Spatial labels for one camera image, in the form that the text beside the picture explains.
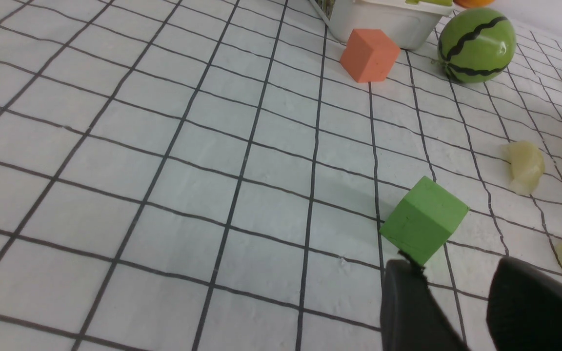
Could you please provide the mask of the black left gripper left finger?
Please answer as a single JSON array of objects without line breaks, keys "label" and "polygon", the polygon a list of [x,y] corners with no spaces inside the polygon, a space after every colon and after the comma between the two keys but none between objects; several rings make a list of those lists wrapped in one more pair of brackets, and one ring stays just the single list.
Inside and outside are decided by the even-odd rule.
[{"label": "black left gripper left finger", "polygon": [[381,301],[384,351],[467,351],[413,262],[387,262]]}]

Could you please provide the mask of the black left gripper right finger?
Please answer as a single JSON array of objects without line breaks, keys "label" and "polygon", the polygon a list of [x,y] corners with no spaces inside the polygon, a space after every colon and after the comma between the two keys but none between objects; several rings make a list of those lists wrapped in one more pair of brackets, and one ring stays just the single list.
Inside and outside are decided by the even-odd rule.
[{"label": "black left gripper right finger", "polygon": [[562,284],[524,261],[502,258],[486,322],[498,351],[562,351]]}]

